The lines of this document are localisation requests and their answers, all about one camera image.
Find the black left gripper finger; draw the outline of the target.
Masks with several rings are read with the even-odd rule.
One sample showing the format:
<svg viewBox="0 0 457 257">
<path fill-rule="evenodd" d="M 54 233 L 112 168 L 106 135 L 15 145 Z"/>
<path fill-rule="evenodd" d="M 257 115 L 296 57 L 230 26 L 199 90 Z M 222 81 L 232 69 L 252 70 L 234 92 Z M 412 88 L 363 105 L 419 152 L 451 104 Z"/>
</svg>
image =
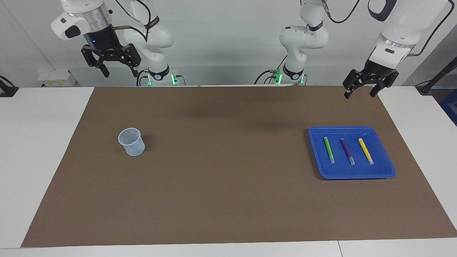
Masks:
<svg viewBox="0 0 457 257">
<path fill-rule="evenodd" d="M 367 78 L 367 72 L 351 70 L 343 81 L 343 86 L 346 90 L 344 93 L 345 98 L 349 99 L 354 90 L 364 86 L 366 84 Z"/>
<path fill-rule="evenodd" d="M 386 77 L 383 80 L 377 79 L 375 86 L 370 91 L 370 96 L 372 98 L 375 98 L 381 90 L 383 90 L 384 88 L 390 88 L 393 85 L 394 81 L 395 77 Z"/>
</svg>

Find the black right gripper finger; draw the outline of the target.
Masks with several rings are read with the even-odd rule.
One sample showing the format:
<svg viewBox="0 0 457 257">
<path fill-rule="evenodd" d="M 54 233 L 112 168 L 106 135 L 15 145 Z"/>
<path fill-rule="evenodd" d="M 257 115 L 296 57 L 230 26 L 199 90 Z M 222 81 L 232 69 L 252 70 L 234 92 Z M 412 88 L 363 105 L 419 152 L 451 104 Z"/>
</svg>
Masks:
<svg viewBox="0 0 457 257">
<path fill-rule="evenodd" d="M 141 56 L 134 44 L 118 45 L 118 62 L 127 65 L 133 76 L 138 77 L 139 72 L 137 69 L 141 63 Z"/>
<path fill-rule="evenodd" d="M 109 70 L 107 69 L 106 65 L 104 64 L 104 57 L 100 57 L 98 60 L 94 56 L 94 51 L 89 45 L 84 45 L 81 49 L 81 53 L 90 67 L 95 67 L 99 69 L 105 78 L 109 77 Z"/>
</svg>

